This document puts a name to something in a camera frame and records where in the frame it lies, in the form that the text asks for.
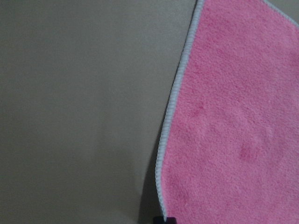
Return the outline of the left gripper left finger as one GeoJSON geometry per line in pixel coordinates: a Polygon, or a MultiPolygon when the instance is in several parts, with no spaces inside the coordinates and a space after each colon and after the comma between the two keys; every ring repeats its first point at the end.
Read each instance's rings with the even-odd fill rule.
{"type": "Polygon", "coordinates": [[[153,217],[153,224],[165,224],[163,216],[153,217]]]}

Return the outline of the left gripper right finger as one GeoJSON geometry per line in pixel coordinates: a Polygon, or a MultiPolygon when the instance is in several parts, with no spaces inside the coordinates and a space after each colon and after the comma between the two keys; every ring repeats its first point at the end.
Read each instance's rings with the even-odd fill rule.
{"type": "Polygon", "coordinates": [[[175,217],[167,217],[166,224],[177,224],[177,220],[175,217]]]}

